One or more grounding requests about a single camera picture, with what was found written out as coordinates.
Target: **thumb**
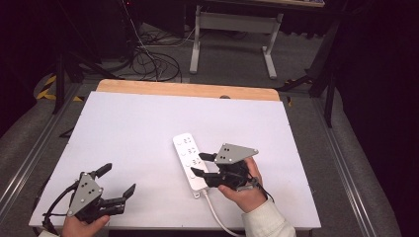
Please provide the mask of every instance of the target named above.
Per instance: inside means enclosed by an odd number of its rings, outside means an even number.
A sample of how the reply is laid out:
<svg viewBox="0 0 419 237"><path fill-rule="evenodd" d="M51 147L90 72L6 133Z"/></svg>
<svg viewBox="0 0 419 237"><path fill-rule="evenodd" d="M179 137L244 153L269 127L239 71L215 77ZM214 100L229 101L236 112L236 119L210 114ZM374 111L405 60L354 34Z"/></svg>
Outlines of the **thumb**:
<svg viewBox="0 0 419 237"><path fill-rule="evenodd" d="M224 185L220 185L218 186L219 191L228 199L235 201L235 194L236 191L232 190L231 188L224 186Z"/></svg>
<svg viewBox="0 0 419 237"><path fill-rule="evenodd" d="M101 218L93 221L90 225L88 225L89 232L91 235L95 235L100 229L102 229L108 221L111 219L109 215L104 215Z"/></svg>

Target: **white power strip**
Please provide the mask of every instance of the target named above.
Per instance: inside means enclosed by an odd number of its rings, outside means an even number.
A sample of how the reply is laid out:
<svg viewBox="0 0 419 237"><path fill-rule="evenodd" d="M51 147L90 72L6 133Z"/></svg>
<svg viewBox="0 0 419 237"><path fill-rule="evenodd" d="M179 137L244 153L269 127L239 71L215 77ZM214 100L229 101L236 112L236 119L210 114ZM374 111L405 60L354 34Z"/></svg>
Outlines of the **white power strip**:
<svg viewBox="0 0 419 237"><path fill-rule="evenodd" d="M197 177L194 172L192 172L191 167L203 170L206 173L208 172L208 169L204 161L200 158L200 151L198 150L194 137L192 137L190 133L183 133L173 137L173 144L178 152L192 193L195 198L199 198L201 190L206 190L209 187L203 178Z"/></svg>

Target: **desk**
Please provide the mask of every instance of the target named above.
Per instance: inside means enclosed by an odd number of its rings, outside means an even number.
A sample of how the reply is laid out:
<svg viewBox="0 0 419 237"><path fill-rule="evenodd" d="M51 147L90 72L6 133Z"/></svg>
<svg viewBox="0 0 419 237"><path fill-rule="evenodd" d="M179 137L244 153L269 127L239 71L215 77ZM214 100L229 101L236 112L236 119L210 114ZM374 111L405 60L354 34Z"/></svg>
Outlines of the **desk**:
<svg viewBox="0 0 419 237"><path fill-rule="evenodd" d="M233 99L216 99L225 94ZM136 190L109 228L219 230L207 201L193 197L176 155L172 138L184 132L194 136L202 152L217 152L223 142L257 148L264 187L281 213L296 229L320 227L275 90L114 80L102 81L89 96L30 225L41 225L42 214L80 172L113 163L97 181L105 189L103 198L119 197L133 183ZM207 166L217 171L213 163ZM226 227L243 228L234 202L216 189L209 197ZM66 197L54 212L66 212L68 204ZM60 227L63 217L51 221Z"/></svg>
<svg viewBox="0 0 419 237"><path fill-rule="evenodd" d="M277 4L277 5L291 5L308 8L321 8L324 3L305 2L298 0L255 0L243 1L253 2L253 4ZM195 39L192 51L190 72L196 74L198 72L198 62L200 58L200 30L201 29L214 29L226 31L239 31L249 33L270 34L268 46L262 47L262 52L265 58L265 63L271 79L277 78L274 63L271 57L271 51L277 38L280 29L283 14L279 13L277 18L262 18L262 17L249 17L249 16L236 16L228 14L207 13L201 12L201 6L197 6L195 18Z"/></svg>

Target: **human hand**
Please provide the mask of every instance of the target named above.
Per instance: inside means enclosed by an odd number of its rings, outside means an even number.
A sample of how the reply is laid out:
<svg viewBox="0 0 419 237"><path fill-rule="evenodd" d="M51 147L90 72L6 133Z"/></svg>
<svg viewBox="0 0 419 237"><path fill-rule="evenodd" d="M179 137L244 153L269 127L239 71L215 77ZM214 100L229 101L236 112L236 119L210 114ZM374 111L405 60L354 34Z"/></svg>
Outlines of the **human hand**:
<svg viewBox="0 0 419 237"><path fill-rule="evenodd" d="M64 227L62 229L62 237L93 237L100 229L102 229L110 220L109 215L104 215L101 218L88 224L80 221L75 216L66 217Z"/></svg>
<svg viewBox="0 0 419 237"><path fill-rule="evenodd" d="M259 173L258 166L256 165L255 160L250 157L244 159L244 162L249 168L249 173L252 177L257 177L259 184L262 186L262 176ZM253 188L251 190L243 190L243 191L234 191L231 188L220 185L218 189L224 194L224 196L234 202L245 212L248 213L261 204L265 203L266 196L265 194L258 188Z"/></svg>

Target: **white tabletop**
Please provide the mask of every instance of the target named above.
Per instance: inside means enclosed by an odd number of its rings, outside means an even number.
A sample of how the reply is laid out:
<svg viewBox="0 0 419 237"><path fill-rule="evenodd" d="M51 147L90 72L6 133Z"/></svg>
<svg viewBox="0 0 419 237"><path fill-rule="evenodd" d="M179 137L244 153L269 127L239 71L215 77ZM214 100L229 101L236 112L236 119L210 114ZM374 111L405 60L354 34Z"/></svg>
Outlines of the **white tabletop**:
<svg viewBox="0 0 419 237"><path fill-rule="evenodd" d="M231 143L259 150L254 157L265 189L296 229L320 221L282 102L92 92L51 179L31 226L78 178L106 163L113 169L97 179L102 198L119 198L132 184L126 212L112 216L112 229L220 229L204 197L194 198L172 138L189 132L201 152L216 153ZM210 171L217 168L207 163ZM65 213L67 195L54 213ZM209 197L221 222L242 229L242 211L217 189ZM64 217L52 217L62 226Z"/></svg>

